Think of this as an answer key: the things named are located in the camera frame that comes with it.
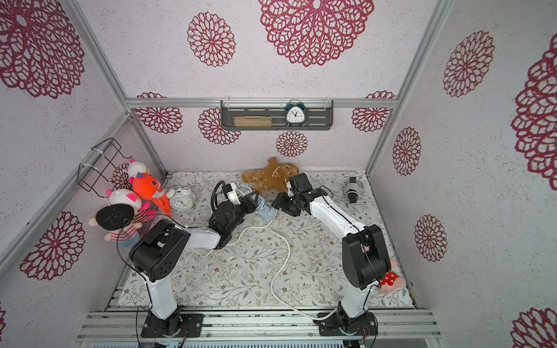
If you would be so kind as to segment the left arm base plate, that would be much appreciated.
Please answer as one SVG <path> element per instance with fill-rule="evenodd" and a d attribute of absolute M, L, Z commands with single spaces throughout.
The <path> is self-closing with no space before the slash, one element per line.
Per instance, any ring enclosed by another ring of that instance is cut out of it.
<path fill-rule="evenodd" d="M 141 338 L 197 338 L 200 336 L 203 314 L 172 314 L 163 320 L 149 312 L 140 334 Z"/>

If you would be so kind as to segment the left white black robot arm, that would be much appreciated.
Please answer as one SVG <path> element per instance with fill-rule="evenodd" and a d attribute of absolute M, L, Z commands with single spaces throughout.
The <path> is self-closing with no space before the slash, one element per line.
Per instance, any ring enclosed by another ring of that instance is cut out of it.
<path fill-rule="evenodd" d="M 244 196 L 236 185 L 219 181 L 210 197 L 212 215 L 207 227 L 185 227 L 168 219 L 159 220 L 130 251 L 136 271 L 146 277 L 150 298 L 149 314 L 167 323 L 178 315 L 171 273 L 185 249 L 222 249 L 247 215 L 263 201 L 258 191 Z"/>

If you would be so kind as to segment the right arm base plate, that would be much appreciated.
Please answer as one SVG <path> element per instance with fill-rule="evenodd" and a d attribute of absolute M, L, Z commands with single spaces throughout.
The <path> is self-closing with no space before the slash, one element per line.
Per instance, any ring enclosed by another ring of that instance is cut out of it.
<path fill-rule="evenodd" d="M 349 318 L 345 313 L 336 312 L 325 319 L 326 313 L 319 313 L 314 320 L 321 336 L 375 336 L 378 334 L 378 322 L 375 315 L 365 311 L 356 318 Z"/>

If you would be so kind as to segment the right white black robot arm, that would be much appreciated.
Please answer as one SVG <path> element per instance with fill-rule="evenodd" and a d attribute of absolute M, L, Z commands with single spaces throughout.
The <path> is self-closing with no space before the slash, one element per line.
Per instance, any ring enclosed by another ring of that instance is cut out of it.
<path fill-rule="evenodd" d="M 313 317 L 289 305 L 288 308 L 317 323 L 330 317 L 350 323 L 364 319 L 371 290 L 379 288 L 391 271 L 384 234 L 377 225 L 367 226 L 342 210 L 322 189 L 314 188 L 306 174 L 290 178 L 289 191 L 281 192 L 273 206 L 297 217 L 301 212 L 323 223 L 342 242 L 342 269 L 350 286 L 336 310 L 323 317 Z"/>

